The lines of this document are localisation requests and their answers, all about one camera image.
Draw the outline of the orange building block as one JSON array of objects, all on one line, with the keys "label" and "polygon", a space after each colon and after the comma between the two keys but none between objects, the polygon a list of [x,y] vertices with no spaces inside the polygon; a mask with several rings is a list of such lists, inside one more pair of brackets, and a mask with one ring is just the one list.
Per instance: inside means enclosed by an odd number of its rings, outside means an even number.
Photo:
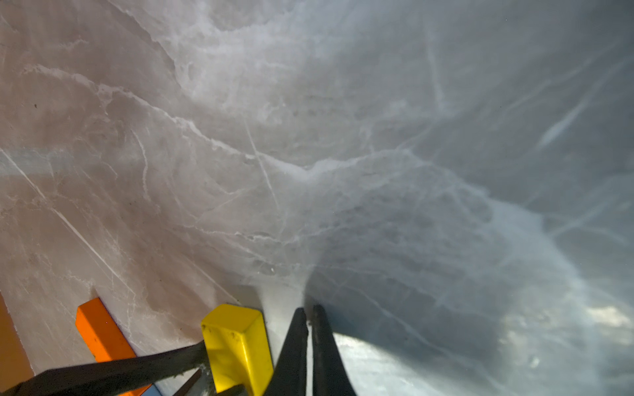
[{"label": "orange building block", "polygon": [[79,305],[75,326],[97,363],[136,357],[100,298]]}]

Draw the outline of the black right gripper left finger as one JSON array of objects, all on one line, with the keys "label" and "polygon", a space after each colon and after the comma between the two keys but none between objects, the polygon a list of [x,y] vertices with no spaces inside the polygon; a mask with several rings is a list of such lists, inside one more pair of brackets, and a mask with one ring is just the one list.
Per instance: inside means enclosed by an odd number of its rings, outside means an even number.
[{"label": "black right gripper left finger", "polygon": [[308,334],[305,310],[298,308],[292,317],[265,396],[306,395]]}]

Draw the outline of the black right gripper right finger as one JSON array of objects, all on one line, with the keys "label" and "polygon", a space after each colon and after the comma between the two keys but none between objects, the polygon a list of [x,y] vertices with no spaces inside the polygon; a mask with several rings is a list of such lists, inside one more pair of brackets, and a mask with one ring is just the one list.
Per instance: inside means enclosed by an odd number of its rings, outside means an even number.
[{"label": "black right gripper right finger", "polygon": [[313,307],[312,346],[313,395],[356,396],[322,305]]}]

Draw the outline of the yellow building block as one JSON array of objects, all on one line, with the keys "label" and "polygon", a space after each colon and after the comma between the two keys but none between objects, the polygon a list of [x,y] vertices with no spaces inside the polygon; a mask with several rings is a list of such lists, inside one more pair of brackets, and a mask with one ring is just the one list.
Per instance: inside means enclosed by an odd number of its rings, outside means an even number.
[{"label": "yellow building block", "polygon": [[219,305],[202,320],[201,331],[216,391],[242,385],[249,395],[263,395],[273,374],[263,314]]}]

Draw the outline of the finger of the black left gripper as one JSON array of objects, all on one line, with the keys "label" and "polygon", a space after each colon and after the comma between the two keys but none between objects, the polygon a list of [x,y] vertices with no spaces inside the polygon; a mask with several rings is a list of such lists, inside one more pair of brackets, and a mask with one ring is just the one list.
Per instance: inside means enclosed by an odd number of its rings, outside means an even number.
[{"label": "finger of the black left gripper", "polygon": [[247,396],[248,392],[244,385],[239,384],[224,391],[216,389],[211,370],[202,367],[181,386],[174,396]]},{"label": "finger of the black left gripper", "polygon": [[209,364],[205,343],[151,356],[51,369],[3,395],[119,395]]}]

